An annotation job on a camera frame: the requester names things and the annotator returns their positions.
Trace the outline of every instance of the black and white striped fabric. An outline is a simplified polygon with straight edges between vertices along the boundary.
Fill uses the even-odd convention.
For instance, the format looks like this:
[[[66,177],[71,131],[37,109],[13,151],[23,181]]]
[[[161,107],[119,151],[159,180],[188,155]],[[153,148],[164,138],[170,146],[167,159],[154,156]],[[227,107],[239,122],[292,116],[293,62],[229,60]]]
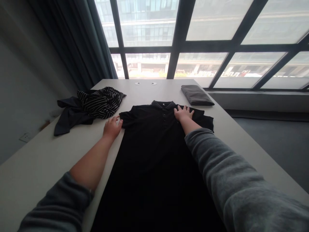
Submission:
[[[78,91],[77,97],[83,109],[90,116],[107,119],[119,109],[122,99],[126,95],[112,87],[105,87],[100,90]]]

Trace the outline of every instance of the window frame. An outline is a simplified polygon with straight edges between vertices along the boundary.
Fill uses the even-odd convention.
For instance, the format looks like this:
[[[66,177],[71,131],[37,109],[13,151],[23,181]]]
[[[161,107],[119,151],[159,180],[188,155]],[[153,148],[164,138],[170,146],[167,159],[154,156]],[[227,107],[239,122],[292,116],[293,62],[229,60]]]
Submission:
[[[210,86],[204,89],[221,91],[256,91],[261,89],[267,81],[269,81],[299,52],[309,51],[309,31],[298,43],[295,44],[241,44],[267,2],[268,0],[254,0],[252,2],[231,40],[186,41],[195,0],[180,0],[172,46],[124,47],[117,0],[110,0],[119,47],[110,47],[109,50],[111,54],[120,54],[125,79],[129,79],[126,53],[171,53],[167,79],[174,79],[180,53],[227,53],[227,56],[222,62]],[[221,77],[221,74],[236,52],[286,52],[286,54],[279,59],[279,61],[277,61],[251,89],[214,88],[216,82]],[[304,85],[301,89],[263,89],[263,91],[309,92],[308,88],[309,83]]]

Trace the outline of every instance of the folded garment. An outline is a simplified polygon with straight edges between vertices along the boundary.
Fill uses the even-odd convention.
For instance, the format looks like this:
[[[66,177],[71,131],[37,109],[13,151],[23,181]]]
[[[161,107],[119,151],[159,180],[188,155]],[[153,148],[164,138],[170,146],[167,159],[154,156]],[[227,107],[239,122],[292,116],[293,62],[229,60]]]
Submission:
[[[94,116],[89,116],[88,112],[84,111],[81,102],[76,97],[58,100],[59,107],[64,108],[54,130],[54,136],[63,135],[70,132],[70,129],[79,124],[91,125]]]
[[[186,96],[190,105],[213,106],[215,105],[208,95],[197,85],[182,85],[181,91]]]
[[[113,116],[126,95],[112,87],[105,87],[78,91],[77,96],[57,101],[58,106],[65,109],[55,126],[54,136],[69,133],[75,125],[91,125],[96,117],[106,119]]]
[[[107,119],[119,109],[122,99],[126,95],[112,87],[100,90],[77,91],[83,109],[91,116]]]

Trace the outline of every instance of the window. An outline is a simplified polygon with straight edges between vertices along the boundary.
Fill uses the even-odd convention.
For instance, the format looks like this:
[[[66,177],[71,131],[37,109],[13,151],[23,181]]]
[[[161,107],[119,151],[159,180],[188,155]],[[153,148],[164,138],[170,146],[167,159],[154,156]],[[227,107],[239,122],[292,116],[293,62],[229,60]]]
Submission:
[[[170,53],[126,54],[130,79],[166,79]]]
[[[179,0],[117,0],[125,47],[171,46]]]
[[[284,53],[235,53],[215,88],[252,88],[283,55]]]
[[[300,52],[262,88],[300,89],[307,83],[309,83],[309,52]]]
[[[112,55],[112,59],[113,59],[113,63],[116,69],[118,79],[124,79],[125,73],[123,71],[122,60],[121,60],[120,54],[111,54],[111,55]]]
[[[98,14],[109,47],[118,47],[116,29],[109,0],[96,0]]]
[[[253,0],[196,0],[187,40],[230,40]]]
[[[174,79],[195,79],[209,86],[227,53],[180,53]]]
[[[268,0],[242,44],[295,44],[309,29],[309,3]]]
[[[309,1],[95,1],[120,79],[309,91]]]

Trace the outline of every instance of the dark blue curtain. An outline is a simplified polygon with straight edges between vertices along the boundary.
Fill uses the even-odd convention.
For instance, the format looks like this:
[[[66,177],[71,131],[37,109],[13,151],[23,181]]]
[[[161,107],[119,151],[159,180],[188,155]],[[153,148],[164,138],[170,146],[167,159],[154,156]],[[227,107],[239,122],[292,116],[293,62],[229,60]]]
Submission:
[[[118,79],[94,0],[28,0],[80,90]]]

